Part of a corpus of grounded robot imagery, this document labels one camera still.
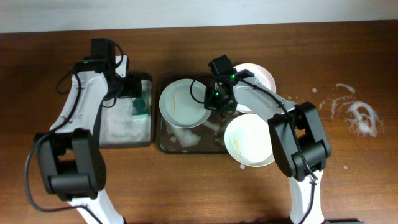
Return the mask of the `green yellow sponge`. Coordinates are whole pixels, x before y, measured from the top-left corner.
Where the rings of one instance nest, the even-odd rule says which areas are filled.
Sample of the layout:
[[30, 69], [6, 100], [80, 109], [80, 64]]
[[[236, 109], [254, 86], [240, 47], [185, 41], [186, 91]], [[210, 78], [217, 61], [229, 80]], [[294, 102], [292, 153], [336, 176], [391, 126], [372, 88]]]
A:
[[147, 114], [147, 95], [146, 92], [143, 92], [140, 97], [134, 98], [132, 100], [132, 115], [146, 116]]

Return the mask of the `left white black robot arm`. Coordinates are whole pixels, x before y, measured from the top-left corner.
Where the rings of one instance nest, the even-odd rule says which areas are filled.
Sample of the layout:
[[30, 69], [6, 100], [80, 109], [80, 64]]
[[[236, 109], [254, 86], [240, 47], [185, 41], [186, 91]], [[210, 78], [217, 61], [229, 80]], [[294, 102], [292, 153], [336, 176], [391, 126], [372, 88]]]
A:
[[125, 55], [77, 62], [62, 112], [32, 148], [46, 191], [68, 202], [87, 223], [126, 221], [106, 192], [101, 150], [152, 141], [151, 76], [128, 69]]

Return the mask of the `cream plate with stain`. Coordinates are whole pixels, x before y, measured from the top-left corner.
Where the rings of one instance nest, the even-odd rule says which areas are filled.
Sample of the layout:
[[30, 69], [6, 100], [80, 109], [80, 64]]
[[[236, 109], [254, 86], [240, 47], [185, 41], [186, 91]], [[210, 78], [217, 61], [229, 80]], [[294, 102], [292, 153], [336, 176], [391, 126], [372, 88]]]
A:
[[228, 153], [245, 166], [262, 167], [275, 161], [268, 124], [256, 114], [233, 119], [224, 132]]

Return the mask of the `large dark foamy tray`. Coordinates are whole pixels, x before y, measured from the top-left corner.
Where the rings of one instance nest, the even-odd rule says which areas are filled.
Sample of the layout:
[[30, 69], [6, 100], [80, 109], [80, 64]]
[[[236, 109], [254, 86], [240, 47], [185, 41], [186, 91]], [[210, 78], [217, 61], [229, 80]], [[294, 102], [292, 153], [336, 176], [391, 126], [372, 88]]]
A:
[[156, 143], [167, 154], [226, 154], [224, 132], [229, 123], [241, 113], [228, 118], [212, 112], [202, 124], [192, 128], [178, 128], [168, 123], [157, 111]]

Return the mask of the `small soapy black tray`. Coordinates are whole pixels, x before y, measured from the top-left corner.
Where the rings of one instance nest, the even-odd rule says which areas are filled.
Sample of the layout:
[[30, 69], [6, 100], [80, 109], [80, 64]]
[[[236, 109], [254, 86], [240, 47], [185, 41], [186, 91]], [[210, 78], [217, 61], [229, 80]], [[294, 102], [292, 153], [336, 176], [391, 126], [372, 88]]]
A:
[[132, 115], [134, 98], [118, 98], [115, 104], [111, 100], [105, 101], [99, 136], [99, 146], [102, 149], [147, 147], [152, 142], [152, 76], [148, 73], [129, 74], [142, 78], [142, 92], [147, 95], [148, 114]]

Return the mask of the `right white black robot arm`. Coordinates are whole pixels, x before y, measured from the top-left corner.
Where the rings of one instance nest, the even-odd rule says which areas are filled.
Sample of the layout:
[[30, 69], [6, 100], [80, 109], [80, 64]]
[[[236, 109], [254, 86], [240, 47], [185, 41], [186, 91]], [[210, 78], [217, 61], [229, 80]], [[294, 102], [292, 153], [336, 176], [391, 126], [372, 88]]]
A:
[[244, 105], [269, 127], [275, 162], [288, 177], [292, 223], [323, 223], [320, 183], [331, 148], [316, 107], [296, 104], [266, 88], [249, 70], [213, 72], [205, 108], [219, 113]]

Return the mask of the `pink-white plate with stain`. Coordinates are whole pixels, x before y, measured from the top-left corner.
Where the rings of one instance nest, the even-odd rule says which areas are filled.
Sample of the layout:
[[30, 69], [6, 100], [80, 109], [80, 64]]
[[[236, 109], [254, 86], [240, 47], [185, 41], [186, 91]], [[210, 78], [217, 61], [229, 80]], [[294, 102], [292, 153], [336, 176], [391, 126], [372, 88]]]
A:
[[[234, 67], [238, 72], [241, 70], [249, 70], [254, 74], [254, 76], [258, 79], [259, 83], [261, 83], [263, 86], [267, 87], [272, 91], [273, 93], [276, 93], [276, 83], [273, 78], [273, 76], [269, 73], [268, 70], [266, 70], [264, 67], [254, 64], [254, 63], [242, 63]], [[235, 85], [233, 87], [233, 93], [236, 101], [238, 102], [236, 110], [240, 113], [245, 113], [245, 114], [253, 114], [253, 110], [248, 108], [247, 106], [244, 106], [240, 103], [238, 100], [238, 96], [244, 96], [243, 93], [236, 93], [236, 88], [238, 85]]]

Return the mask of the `grey-white plate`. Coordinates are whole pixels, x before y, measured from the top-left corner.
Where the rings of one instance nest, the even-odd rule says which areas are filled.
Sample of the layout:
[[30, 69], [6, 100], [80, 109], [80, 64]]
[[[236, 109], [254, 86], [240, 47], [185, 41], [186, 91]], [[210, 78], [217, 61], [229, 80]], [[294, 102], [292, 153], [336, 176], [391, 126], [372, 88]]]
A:
[[206, 86], [189, 78], [179, 79], [167, 85], [159, 98], [163, 119], [177, 128], [194, 128], [204, 123], [211, 111], [195, 101], [204, 101]]

